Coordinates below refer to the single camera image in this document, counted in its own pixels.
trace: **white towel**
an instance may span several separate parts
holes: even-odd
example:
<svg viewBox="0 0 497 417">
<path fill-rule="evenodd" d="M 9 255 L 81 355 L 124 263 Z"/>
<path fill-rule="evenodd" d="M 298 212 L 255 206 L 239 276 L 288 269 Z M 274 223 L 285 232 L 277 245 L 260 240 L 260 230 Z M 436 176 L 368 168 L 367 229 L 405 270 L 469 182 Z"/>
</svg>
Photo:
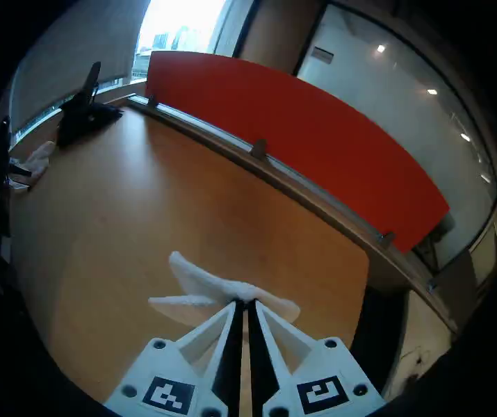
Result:
<svg viewBox="0 0 497 417">
<path fill-rule="evenodd" d="M 300 314 L 300 308 L 294 302 L 275 297 L 247 282 L 216 277 L 188 262 L 178 252 L 171 253 L 169 264 L 187 295 L 151 297 L 148 302 L 160 313 L 185 325 L 201 325 L 232 300 L 249 302 L 257 298 L 288 322 L 293 322 Z"/>
</svg>

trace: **window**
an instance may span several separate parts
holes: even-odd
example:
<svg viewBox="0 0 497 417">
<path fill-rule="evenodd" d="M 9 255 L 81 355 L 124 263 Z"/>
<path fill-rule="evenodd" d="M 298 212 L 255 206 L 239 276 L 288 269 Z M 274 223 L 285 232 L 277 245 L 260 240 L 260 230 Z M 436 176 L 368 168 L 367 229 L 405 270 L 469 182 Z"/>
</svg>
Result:
<svg viewBox="0 0 497 417">
<path fill-rule="evenodd" d="M 147 77 L 152 51 L 212 54 L 224 23 L 228 0 L 152 0 L 140 27 L 132 80 Z"/>
</svg>

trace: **white wall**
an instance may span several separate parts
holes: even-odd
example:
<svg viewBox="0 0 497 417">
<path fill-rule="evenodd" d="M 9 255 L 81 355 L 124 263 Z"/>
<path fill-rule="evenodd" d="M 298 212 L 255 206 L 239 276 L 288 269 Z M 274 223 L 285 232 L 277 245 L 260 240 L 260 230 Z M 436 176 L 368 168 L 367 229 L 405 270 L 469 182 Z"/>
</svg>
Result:
<svg viewBox="0 0 497 417">
<path fill-rule="evenodd" d="M 448 103 L 456 100 L 447 97 L 441 78 L 426 63 L 420 68 L 416 54 L 392 35 L 347 13 L 328 7 L 309 52 L 317 46 L 334 54 L 333 60 L 327 64 L 308 55 L 299 78 L 368 116 L 428 173 L 455 219 L 455 228 L 436 246 L 442 266 L 476 237 L 490 213 L 496 191 L 493 178 L 488 184 L 480 177 L 492 175 L 485 161 L 478 162 L 484 151 L 466 115 L 457 114 L 460 124 L 452 120 Z M 386 45 L 383 54 L 376 50 L 380 43 Z M 428 88 L 439 94 L 428 94 Z M 461 138 L 463 129 L 472 142 Z"/>
</svg>

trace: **window blind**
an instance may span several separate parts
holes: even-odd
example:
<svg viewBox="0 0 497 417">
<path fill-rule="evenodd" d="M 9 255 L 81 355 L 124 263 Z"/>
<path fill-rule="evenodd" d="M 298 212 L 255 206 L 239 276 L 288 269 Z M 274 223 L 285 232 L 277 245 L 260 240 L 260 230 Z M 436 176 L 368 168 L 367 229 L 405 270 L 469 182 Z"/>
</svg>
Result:
<svg viewBox="0 0 497 417">
<path fill-rule="evenodd" d="M 80 0 L 60 16 L 19 64 L 13 90 L 13 131 L 79 90 L 92 64 L 99 82 L 130 76 L 149 0 Z"/>
</svg>

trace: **metal bracket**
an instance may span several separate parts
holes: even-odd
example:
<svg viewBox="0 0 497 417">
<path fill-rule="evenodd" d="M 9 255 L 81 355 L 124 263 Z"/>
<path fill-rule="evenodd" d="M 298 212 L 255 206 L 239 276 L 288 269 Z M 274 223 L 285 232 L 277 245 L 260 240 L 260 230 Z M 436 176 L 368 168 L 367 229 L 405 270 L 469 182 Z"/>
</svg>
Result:
<svg viewBox="0 0 497 417">
<path fill-rule="evenodd" d="M 259 161 L 265 161 L 267 156 L 266 148 L 268 147 L 268 141 L 266 139 L 258 139 L 252 149 L 250 150 L 250 156 L 253 156 Z"/>
<path fill-rule="evenodd" d="M 151 95 L 148 97 L 148 106 L 149 107 L 156 108 L 158 104 L 159 104 L 159 102 L 156 100 L 155 95 Z"/>
<path fill-rule="evenodd" d="M 383 247 L 384 249 L 387 249 L 389 246 L 391 246 L 391 244 L 395 240 L 395 237 L 396 237 L 395 232 L 392 231 L 388 231 L 387 233 L 382 234 L 379 237 L 380 246 Z"/>
</svg>

